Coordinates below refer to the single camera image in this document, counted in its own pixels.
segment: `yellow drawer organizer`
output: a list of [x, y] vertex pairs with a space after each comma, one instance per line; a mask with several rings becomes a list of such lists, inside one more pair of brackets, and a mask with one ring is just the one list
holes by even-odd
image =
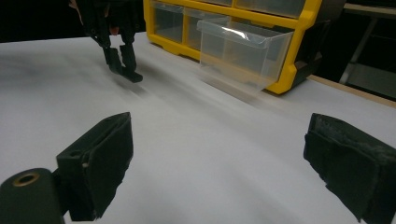
[[[291, 89], [293, 81], [296, 76], [295, 60], [302, 43], [305, 31], [315, 24], [318, 11], [322, 0], [306, 0], [300, 17], [297, 19], [286, 18], [263, 12], [249, 11], [241, 9], [236, 6], [236, 1], [233, 0], [230, 6], [214, 5], [201, 1], [192, 0], [157, 0], [161, 3], [198, 9], [205, 12], [223, 14], [230, 16], [233, 20], [248, 20], [254, 24], [259, 24], [265, 27], [285, 27], [291, 29], [294, 34], [290, 41], [289, 51], [286, 55], [285, 62], [280, 72], [279, 79], [276, 83], [270, 85], [266, 89], [274, 93], [280, 94]], [[188, 34], [188, 16], [183, 15], [182, 38], [181, 42], [172, 41], [154, 33], [154, 10], [151, 0], [144, 0], [144, 13], [147, 26], [148, 39], [163, 47], [163, 49], [176, 54], [189, 56], [195, 60], [200, 60], [200, 51], [187, 46], [186, 36]]]

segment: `white table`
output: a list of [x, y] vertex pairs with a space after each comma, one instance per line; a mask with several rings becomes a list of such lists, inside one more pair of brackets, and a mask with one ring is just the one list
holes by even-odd
[[395, 108], [313, 80], [243, 102], [145, 34], [134, 48], [138, 84], [111, 74], [89, 38], [1, 44], [0, 181], [55, 170], [94, 124], [131, 111], [134, 158], [97, 223], [357, 223], [304, 160], [304, 135], [316, 112], [396, 147]]

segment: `white tabletop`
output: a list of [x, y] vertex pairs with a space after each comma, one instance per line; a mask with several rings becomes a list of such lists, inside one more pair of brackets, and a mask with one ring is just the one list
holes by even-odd
[[357, 223], [304, 160], [304, 135], [315, 112], [396, 147], [395, 108], [312, 80], [244, 102], [145, 34], [134, 49], [138, 84], [113, 75], [89, 38], [0, 44], [0, 182], [55, 170], [94, 124], [130, 111], [134, 158], [97, 223]]

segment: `transparent drawer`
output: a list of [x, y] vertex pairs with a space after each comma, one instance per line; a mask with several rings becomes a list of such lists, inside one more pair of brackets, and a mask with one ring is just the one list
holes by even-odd
[[217, 80], [257, 92], [277, 82], [292, 36], [261, 27], [214, 19], [198, 21], [201, 66]]
[[305, 0], [236, 0], [236, 7], [284, 17], [299, 18]]
[[233, 0], [195, 0], [195, 1], [213, 3], [217, 5], [230, 7]]
[[151, 2], [154, 7], [154, 34], [181, 43], [183, 34], [183, 7]]
[[197, 30], [197, 24], [200, 20], [215, 18], [226, 18], [226, 16], [216, 13], [204, 12], [192, 8], [184, 8], [184, 14], [187, 16], [187, 38], [186, 45], [192, 49], [201, 49], [201, 32]]

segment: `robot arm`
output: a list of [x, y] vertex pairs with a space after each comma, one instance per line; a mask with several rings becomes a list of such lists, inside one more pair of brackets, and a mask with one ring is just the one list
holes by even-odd
[[101, 217], [116, 195], [134, 154], [130, 113], [103, 119], [56, 160], [53, 173], [35, 168], [0, 186], [0, 223], [64, 224]]
[[[76, 3], [85, 34], [103, 48], [110, 70], [132, 82], [141, 81], [143, 77], [135, 71], [132, 44], [134, 34], [145, 29], [142, 0], [76, 0]], [[104, 12], [107, 7], [110, 10], [106, 17]], [[125, 43], [120, 46], [122, 61], [117, 49], [111, 48], [109, 25], [120, 28], [120, 35]]]

